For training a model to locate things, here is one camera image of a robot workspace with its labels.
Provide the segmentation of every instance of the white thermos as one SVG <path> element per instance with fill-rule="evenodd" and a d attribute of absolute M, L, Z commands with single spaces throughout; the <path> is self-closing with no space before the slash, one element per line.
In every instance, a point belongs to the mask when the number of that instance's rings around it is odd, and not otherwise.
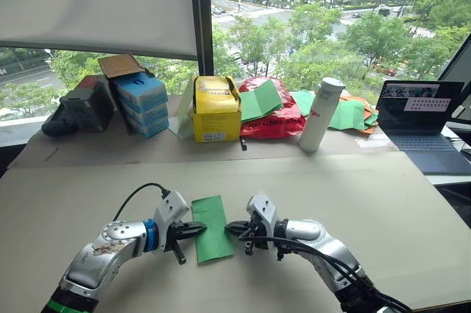
<path fill-rule="evenodd" d="M 318 84 L 316 98 L 312 102 L 311 111 L 299 141 L 299 146 L 306 152 L 313 152 L 319 148 L 339 105 L 339 97 L 344 87 L 341 81 L 332 77 L 324 77 Z"/>

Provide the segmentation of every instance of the blue box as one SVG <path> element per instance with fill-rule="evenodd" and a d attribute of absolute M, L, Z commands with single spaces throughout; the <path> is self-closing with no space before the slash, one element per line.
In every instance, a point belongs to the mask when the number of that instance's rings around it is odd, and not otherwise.
<path fill-rule="evenodd" d="M 121 103 L 126 115 L 133 118 L 143 126 L 155 123 L 159 119 L 169 116 L 166 103 L 161 103 L 157 107 L 149 109 L 147 112 L 139 113 L 139 109 L 131 105 L 126 99 L 119 97 L 119 102 Z"/>
<path fill-rule="evenodd" d="M 127 118 L 128 123 L 131 125 L 133 130 L 141 135 L 144 135 L 147 138 L 154 136 L 162 130 L 165 130 L 169 127 L 169 120 L 167 118 L 162 118 L 161 120 L 156 121 L 147 126 L 143 126 L 132 118 Z"/>
<path fill-rule="evenodd" d="M 123 75 L 113 79 L 116 90 L 139 113 L 146 112 L 169 100 L 165 85 L 146 72 Z"/>

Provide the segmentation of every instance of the white roller shade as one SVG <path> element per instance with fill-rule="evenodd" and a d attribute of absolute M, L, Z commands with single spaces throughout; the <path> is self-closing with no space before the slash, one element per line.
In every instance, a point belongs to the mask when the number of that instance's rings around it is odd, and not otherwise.
<path fill-rule="evenodd" d="M 0 0 L 0 46 L 196 58 L 191 0 Z"/>

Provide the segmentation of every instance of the red plastic bag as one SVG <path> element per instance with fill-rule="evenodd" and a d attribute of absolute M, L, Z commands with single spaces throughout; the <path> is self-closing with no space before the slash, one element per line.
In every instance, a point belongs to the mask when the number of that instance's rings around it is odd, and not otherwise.
<path fill-rule="evenodd" d="M 240 92 L 251 91 L 268 79 L 273 81 L 283 101 L 283 108 L 263 118 L 243 123 L 241 136 L 247 138 L 286 138 L 291 135 L 300 134 L 304 128 L 306 119 L 301 115 L 301 111 L 294 101 L 294 98 L 279 79 L 275 79 L 274 77 L 253 77 L 245 80 L 238 90 Z"/>

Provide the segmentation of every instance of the laptop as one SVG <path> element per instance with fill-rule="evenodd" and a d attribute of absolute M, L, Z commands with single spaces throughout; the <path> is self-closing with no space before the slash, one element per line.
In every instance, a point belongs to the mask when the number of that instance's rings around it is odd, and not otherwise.
<path fill-rule="evenodd" d="M 388 80 L 378 124 L 426 175 L 471 175 L 471 164 L 441 135 L 458 107 L 462 82 Z"/>

